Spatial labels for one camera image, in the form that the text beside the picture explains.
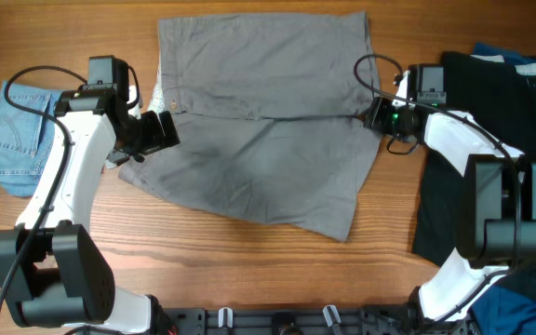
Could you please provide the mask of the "grey shorts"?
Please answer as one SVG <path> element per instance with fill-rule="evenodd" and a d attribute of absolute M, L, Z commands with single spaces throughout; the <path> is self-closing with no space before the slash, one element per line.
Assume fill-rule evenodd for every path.
<path fill-rule="evenodd" d="M 120 178 L 168 202 L 345 240 L 380 135 L 360 114 L 380 82 L 363 12 L 175 17 L 158 22 L 151 108 L 180 143 Z"/>

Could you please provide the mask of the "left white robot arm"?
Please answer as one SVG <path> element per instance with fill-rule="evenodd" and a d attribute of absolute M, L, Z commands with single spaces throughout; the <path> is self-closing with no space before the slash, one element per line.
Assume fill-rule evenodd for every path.
<path fill-rule="evenodd" d="M 22 328 L 69 333 L 174 334 L 158 299 L 118 287 L 89 233 L 107 162 L 142 162 L 180 139 L 168 112 L 135 116 L 134 69 L 92 57 L 80 87 L 65 91 L 47 120 L 55 135 L 36 190 L 11 229 L 0 230 L 0 315 Z"/>

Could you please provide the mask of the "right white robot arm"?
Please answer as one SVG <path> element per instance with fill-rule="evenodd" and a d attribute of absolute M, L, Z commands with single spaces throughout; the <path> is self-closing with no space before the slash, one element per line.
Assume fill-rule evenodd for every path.
<path fill-rule="evenodd" d="M 494 283 L 536 261 L 536 163 L 466 112 L 378 97 L 360 118 L 392 141 L 441 154 L 462 176 L 456 246 L 416 291 L 417 328 L 464 319 Z"/>

